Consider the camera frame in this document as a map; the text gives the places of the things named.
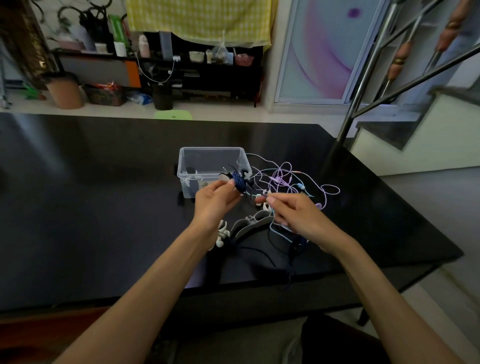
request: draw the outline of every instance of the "metal stair railing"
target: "metal stair railing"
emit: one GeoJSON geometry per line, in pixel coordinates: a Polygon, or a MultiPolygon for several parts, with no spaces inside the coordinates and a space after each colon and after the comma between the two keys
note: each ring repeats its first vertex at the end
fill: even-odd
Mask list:
{"type": "Polygon", "coordinates": [[[392,27],[393,23],[396,20],[396,16],[398,15],[398,12],[400,11],[403,3],[405,0],[391,0],[390,4],[388,6],[388,9],[386,11],[385,18],[383,20],[382,26],[380,27],[380,31],[377,36],[377,40],[373,46],[372,51],[370,52],[370,55],[367,59],[364,72],[360,78],[360,81],[358,83],[357,90],[354,93],[354,96],[352,98],[352,102],[350,104],[350,107],[348,109],[348,112],[345,116],[345,119],[343,121],[342,127],[340,129],[340,132],[338,133],[337,141],[341,144],[345,141],[345,138],[347,137],[348,131],[350,130],[350,127],[352,126],[353,120],[370,111],[371,109],[385,103],[386,101],[397,97],[398,95],[404,93],[405,91],[410,90],[411,88],[414,88],[415,86],[421,84],[422,82],[425,82],[432,77],[435,77],[439,73],[448,70],[451,67],[454,67],[455,65],[459,64],[460,62],[474,56],[477,53],[480,53],[480,43],[474,45],[471,49],[465,51],[464,53],[452,58],[451,60],[448,60],[447,62],[441,64],[440,66],[436,67],[436,64],[438,60],[440,59],[441,54],[447,50],[447,48],[450,46],[450,44],[453,42],[453,40],[456,38],[456,36],[459,33],[459,28],[461,27],[462,22],[465,20],[467,17],[468,11],[470,9],[471,5],[471,0],[460,0],[459,4],[457,5],[456,9],[452,13],[452,15],[449,18],[449,21],[447,25],[445,26],[444,31],[440,35],[439,41],[437,43],[437,46],[435,48],[435,53],[432,56],[432,59],[430,60],[425,73],[417,77],[416,79],[408,82],[407,84],[403,85],[400,87],[398,90],[389,93],[388,95],[385,95],[390,88],[391,83],[398,77],[400,72],[403,70],[403,66],[405,64],[405,61],[407,60],[408,56],[410,55],[411,52],[411,47],[412,47],[412,42],[413,38],[415,36],[415,33],[418,29],[418,26],[420,25],[420,22],[422,18],[424,17],[425,14],[427,14],[430,10],[435,8],[438,4],[440,4],[443,0],[432,0],[430,3],[428,3],[418,14],[416,14],[408,23],[406,23],[403,27],[398,29],[395,33],[393,33],[390,37],[387,38],[387,33],[389,29],[392,27]],[[392,65],[390,66],[388,73],[387,73],[387,83],[381,93],[381,96],[379,99],[376,101],[364,106],[359,110],[361,98],[363,97],[363,93],[365,92],[365,89],[367,88],[368,82],[370,81],[370,78],[372,76],[373,69],[375,68],[378,58],[380,56],[380,53],[382,52],[383,48],[393,42],[395,39],[397,39],[401,34],[406,32],[409,29],[409,33],[407,36],[407,40],[405,43],[403,43],[400,48],[398,49],[395,58],[392,62],[392,65]]]}

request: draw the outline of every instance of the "black trash can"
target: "black trash can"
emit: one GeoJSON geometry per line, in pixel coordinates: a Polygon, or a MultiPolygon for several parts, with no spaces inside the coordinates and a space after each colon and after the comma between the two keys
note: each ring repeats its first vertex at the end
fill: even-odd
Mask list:
{"type": "Polygon", "coordinates": [[[157,110],[172,110],[173,95],[170,83],[152,85],[153,104],[157,110]]]}

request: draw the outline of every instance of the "yellow plaid tablecloth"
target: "yellow plaid tablecloth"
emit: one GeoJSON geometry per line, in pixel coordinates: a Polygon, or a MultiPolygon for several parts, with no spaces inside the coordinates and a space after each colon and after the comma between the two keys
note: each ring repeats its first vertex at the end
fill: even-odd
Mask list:
{"type": "Polygon", "coordinates": [[[127,0],[130,30],[215,45],[270,45],[272,0],[127,0]]]}

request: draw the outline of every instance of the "black basket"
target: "black basket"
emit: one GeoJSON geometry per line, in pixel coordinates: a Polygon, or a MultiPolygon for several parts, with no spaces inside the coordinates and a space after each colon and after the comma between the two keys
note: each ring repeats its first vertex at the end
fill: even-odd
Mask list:
{"type": "Polygon", "coordinates": [[[98,88],[91,85],[83,85],[88,101],[92,104],[106,106],[122,106],[127,98],[122,88],[118,86],[118,90],[109,90],[98,88]]]}

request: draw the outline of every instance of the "gray cable organizer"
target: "gray cable organizer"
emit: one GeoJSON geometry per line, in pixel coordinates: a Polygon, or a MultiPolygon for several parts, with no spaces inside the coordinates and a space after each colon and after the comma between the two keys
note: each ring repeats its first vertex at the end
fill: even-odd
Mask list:
{"type": "Polygon", "coordinates": [[[232,234],[240,229],[235,235],[235,239],[238,239],[248,233],[250,230],[258,228],[260,226],[270,224],[274,220],[274,216],[270,211],[258,211],[253,216],[247,216],[241,220],[237,220],[235,224],[233,224],[232,229],[230,230],[232,234]]]}

